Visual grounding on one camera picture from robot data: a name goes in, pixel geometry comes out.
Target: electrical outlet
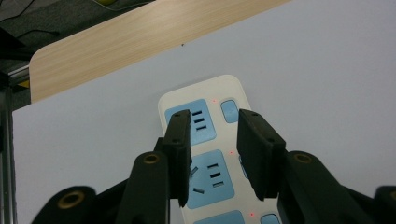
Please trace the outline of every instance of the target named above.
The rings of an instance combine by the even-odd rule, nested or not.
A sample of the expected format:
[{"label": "electrical outlet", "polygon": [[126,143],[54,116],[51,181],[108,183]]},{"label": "electrical outlet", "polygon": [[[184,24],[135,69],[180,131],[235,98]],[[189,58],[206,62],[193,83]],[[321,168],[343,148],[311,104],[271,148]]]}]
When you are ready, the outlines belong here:
[{"label": "electrical outlet", "polygon": [[233,223],[233,224],[245,224],[244,218],[240,211],[232,211],[217,215],[215,217],[208,217],[203,220],[194,222],[194,224],[219,224],[219,223]]},{"label": "electrical outlet", "polygon": [[216,131],[204,99],[167,109],[165,111],[166,123],[169,123],[173,114],[185,109],[189,109],[191,112],[190,141],[192,146],[216,138]]},{"label": "electrical outlet", "polygon": [[189,200],[195,209],[234,196],[233,183],[219,149],[192,157]]}]

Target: power switch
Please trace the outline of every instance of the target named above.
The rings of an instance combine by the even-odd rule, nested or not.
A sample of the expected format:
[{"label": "power switch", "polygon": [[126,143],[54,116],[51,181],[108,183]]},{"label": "power switch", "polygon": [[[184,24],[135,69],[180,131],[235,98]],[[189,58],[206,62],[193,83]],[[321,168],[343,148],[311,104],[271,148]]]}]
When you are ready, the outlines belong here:
[{"label": "power switch", "polygon": [[235,123],[238,121],[238,107],[236,107],[234,100],[223,102],[221,104],[221,110],[227,123]]}]

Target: black cable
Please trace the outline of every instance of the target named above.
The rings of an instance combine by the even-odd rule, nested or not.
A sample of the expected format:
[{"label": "black cable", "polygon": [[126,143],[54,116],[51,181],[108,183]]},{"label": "black cable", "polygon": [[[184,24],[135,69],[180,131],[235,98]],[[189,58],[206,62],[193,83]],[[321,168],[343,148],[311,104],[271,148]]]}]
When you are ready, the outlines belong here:
[{"label": "black cable", "polygon": [[16,16],[13,16],[13,17],[5,18],[5,19],[3,19],[2,21],[7,21],[7,20],[11,20],[11,19],[14,19],[14,18],[19,17],[21,14],[23,14],[23,12],[26,11],[26,9],[27,9],[30,5],[33,4],[34,1],[35,1],[35,0],[32,0],[32,1],[29,3],[29,5],[27,5],[27,7],[26,7],[22,12],[20,12],[20,14],[18,14],[18,15],[16,15]]},{"label": "black cable", "polygon": [[37,29],[35,29],[35,30],[30,30],[30,31],[28,31],[28,32],[26,32],[26,33],[23,33],[23,34],[21,34],[21,35],[18,35],[18,36],[15,37],[15,38],[19,39],[19,38],[23,37],[24,35],[28,35],[28,34],[30,34],[30,33],[32,33],[32,32],[47,33],[47,34],[55,35],[55,36],[58,36],[58,35],[60,34],[60,33],[57,32],[57,31],[46,31],[46,30],[37,30]]}]

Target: gray floor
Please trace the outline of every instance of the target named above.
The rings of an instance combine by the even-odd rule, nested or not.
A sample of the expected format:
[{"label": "gray floor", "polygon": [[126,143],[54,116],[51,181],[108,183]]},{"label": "gray floor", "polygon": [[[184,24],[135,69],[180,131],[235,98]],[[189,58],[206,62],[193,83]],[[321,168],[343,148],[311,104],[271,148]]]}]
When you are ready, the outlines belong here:
[{"label": "gray floor", "polygon": [[[3,21],[3,19],[20,14],[31,2],[32,0],[3,0],[0,5],[0,27],[13,36],[19,36],[35,29],[59,33],[55,36],[32,32],[18,38],[26,46],[22,50],[37,51],[50,43],[143,6],[149,1],[118,0],[107,6],[109,9],[92,0],[34,0],[32,5],[19,17]],[[7,74],[28,63],[0,60],[0,71]],[[29,90],[16,92],[13,96],[13,103],[14,109],[29,105]]]}]

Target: white power strip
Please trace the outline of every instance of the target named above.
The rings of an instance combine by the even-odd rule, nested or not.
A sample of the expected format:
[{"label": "white power strip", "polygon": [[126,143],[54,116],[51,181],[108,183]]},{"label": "white power strip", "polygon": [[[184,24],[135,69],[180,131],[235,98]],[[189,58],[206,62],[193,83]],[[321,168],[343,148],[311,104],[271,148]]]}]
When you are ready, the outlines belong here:
[{"label": "white power strip", "polygon": [[277,199],[259,201],[236,150],[238,109],[250,109],[230,75],[166,93],[158,103],[165,133],[172,114],[191,111],[191,180],[182,208],[187,224],[278,224]]}]

